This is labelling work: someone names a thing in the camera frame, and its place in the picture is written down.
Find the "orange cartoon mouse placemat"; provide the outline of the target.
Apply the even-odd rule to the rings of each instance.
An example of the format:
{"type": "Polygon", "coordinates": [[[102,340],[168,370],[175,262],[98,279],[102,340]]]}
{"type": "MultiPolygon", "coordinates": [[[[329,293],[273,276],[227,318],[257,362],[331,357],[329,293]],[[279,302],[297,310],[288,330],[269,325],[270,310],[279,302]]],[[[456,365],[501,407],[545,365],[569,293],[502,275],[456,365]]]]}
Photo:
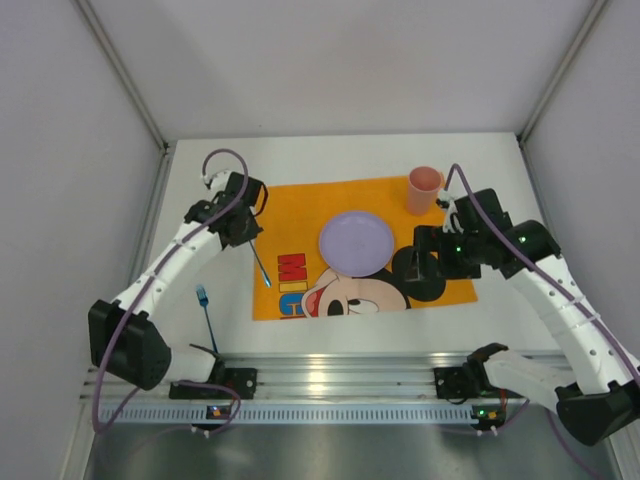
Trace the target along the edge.
{"type": "Polygon", "coordinates": [[[255,276],[254,319],[365,315],[475,302],[470,280],[436,278],[425,286],[405,283],[415,226],[439,226],[444,220],[437,207],[423,217],[410,215],[407,193],[404,177],[270,188],[258,220],[264,231],[256,246],[273,284],[266,286],[260,274],[255,276]],[[379,217],[393,234],[392,257],[363,278],[337,272],[320,250],[325,225],[350,211],[379,217]]]}

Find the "blue metal spoon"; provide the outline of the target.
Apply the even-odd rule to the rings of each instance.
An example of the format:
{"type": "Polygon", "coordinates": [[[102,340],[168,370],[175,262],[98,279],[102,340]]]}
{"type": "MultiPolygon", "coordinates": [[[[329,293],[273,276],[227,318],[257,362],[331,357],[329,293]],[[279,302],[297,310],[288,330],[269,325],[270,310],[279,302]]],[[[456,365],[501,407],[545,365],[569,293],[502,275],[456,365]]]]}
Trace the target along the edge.
{"type": "Polygon", "coordinates": [[[259,269],[259,272],[261,274],[261,277],[263,279],[263,282],[264,282],[265,286],[267,288],[271,288],[272,287],[272,282],[271,282],[270,276],[269,276],[269,274],[268,274],[268,272],[267,272],[267,270],[266,270],[266,268],[265,268],[265,266],[264,266],[264,264],[263,264],[263,262],[262,262],[262,260],[261,260],[261,258],[259,256],[259,254],[258,254],[258,251],[257,251],[257,248],[256,248],[254,242],[250,241],[249,242],[249,246],[251,247],[255,262],[257,264],[257,267],[259,269]]]}

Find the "purple plastic plate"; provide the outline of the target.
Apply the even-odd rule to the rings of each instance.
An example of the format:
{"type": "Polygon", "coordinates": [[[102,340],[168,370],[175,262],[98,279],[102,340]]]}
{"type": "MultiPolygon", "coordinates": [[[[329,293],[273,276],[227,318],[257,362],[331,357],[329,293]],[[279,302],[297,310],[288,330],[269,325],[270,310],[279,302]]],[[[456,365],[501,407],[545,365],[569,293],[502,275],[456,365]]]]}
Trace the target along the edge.
{"type": "Polygon", "coordinates": [[[328,267],[355,278],[383,269],[395,252],[389,225],[377,215],[358,210],[332,217],[322,228],[318,244],[328,267]]]}

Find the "pink plastic cup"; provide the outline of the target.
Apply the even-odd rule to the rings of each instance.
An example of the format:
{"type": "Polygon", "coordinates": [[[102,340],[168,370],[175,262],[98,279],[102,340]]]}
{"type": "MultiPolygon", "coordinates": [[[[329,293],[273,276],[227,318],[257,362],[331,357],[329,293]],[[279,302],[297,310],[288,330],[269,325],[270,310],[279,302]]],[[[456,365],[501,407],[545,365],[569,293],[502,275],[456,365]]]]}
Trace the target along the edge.
{"type": "Polygon", "coordinates": [[[406,208],[414,216],[428,213],[443,185],[443,174],[428,166],[414,168],[408,175],[406,208]]]}

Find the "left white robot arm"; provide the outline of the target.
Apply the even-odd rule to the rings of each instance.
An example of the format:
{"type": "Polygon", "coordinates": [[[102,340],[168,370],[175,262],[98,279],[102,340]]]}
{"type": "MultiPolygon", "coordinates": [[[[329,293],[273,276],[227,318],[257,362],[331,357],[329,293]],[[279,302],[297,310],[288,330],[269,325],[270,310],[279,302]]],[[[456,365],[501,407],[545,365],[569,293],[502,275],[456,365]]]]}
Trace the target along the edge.
{"type": "Polygon", "coordinates": [[[154,323],[206,263],[262,232],[256,216],[268,198],[263,182],[226,170],[213,184],[215,196],[192,205],[151,266],[114,300],[98,300],[88,312],[93,365],[106,360],[108,373],[142,390],[182,380],[211,383],[224,370],[219,355],[204,346],[170,346],[154,323]]]}

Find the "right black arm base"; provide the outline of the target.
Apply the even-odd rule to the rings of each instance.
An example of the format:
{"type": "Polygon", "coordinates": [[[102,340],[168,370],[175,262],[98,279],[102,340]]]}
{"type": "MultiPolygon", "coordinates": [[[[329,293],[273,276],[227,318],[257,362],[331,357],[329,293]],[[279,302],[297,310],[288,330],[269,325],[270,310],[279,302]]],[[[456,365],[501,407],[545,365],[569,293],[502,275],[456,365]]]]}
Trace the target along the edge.
{"type": "Polygon", "coordinates": [[[485,363],[491,356],[507,350],[505,345],[491,343],[469,354],[461,366],[434,368],[437,398],[456,405],[477,398],[497,399],[500,390],[489,383],[485,363]]]}

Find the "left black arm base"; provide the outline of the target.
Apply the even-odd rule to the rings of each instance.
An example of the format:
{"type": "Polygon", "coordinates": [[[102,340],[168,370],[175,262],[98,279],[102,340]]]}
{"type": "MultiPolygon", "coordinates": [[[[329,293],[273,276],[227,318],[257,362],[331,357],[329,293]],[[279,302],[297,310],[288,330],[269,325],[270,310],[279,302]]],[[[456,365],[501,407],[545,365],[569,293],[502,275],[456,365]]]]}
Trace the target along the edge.
{"type": "Polygon", "coordinates": [[[190,344],[172,348],[171,361],[162,379],[170,384],[172,400],[231,399],[233,390],[242,400],[253,399],[257,383],[254,368],[229,367],[210,348],[190,344]]]}

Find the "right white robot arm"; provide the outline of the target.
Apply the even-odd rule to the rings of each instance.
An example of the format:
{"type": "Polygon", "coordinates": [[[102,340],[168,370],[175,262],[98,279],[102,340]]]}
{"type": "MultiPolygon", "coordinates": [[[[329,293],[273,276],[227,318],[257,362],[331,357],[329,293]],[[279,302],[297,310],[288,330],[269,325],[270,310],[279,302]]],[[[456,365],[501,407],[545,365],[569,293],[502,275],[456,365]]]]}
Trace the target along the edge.
{"type": "Polygon", "coordinates": [[[492,189],[442,204],[443,225],[415,227],[402,279],[425,292],[432,280],[478,279],[491,267],[533,308],[571,368],[547,367],[492,343],[463,363],[466,394],[523,396],[556,414],[586,446],[637,421],[639,361],[591,311],[547,228],[536,220],[513,223],[492,189]]]}

